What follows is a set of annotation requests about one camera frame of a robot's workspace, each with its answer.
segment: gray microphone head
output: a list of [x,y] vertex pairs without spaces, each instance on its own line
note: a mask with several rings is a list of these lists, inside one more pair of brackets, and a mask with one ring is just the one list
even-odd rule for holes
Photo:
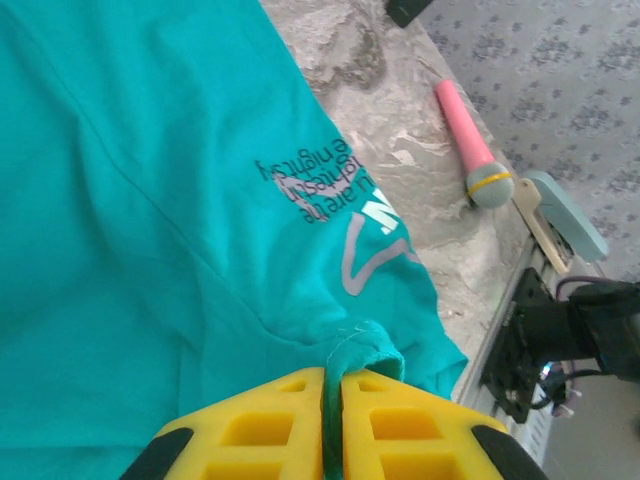
[[482,208],[498,208],[513,196],[515,183],[507,167],[491,162],[476,168],[467,176],[471,199]]

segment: t-shirt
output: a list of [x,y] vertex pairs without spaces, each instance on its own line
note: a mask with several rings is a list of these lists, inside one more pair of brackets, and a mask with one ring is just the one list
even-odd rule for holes
[[0,0],[0,470],[116,478],[304,367],[450,395],[465,358],[255,0]]

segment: black object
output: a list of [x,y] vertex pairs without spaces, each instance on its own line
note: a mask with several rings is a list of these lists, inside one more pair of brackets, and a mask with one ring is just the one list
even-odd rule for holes
[[190,428],[177,428],[154,438],[120,480],[162,480],[193,437]]
[[605,375],[600,370],[576,370],[571,373],[565,373],[562,375],[552,375],[547,377],[543,382],[540,383],[542,388],[545,391],[546,397],[542,400],[538,400],[536,403],[532,403],[529,405],[531,410],[540,410],[550,403],[554,403],[554,405],[560,405],[566,402],[567,400],[567,391],[566,391],[566,382],[569,380],[574,380],[576,378],[583,377],[595,377]]
[[516,287],[481,382],[505,413],[524,423],[542,367],[586,358],[598,361],[598,374],[640,380],[640,284],[587,285],[557,302],[530,268]]
[[476,425],[471,431],[504,480],[548,480],[511,435],[486,425]]
[[433,0],[389,0],[387,3],[387,15],[400,28],[404,28],[432,2]]

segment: yellow foam pad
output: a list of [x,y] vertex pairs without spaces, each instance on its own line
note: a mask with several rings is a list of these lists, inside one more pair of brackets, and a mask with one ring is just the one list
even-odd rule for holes
[[300,370],[168,423],[194,434],[166,480],[322,480],[324,369]]
[[368,370],[342,404],[345,480],[502,480],[471,431],[491,417]]

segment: screw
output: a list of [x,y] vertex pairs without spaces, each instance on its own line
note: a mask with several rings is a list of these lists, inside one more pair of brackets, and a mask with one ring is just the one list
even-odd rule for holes
[[504,396],[507,398],[507,400],[509,400],[511,403],[517,402],[518,401],[518,392],[516,392],[515,390],[507,390],[504,392]]

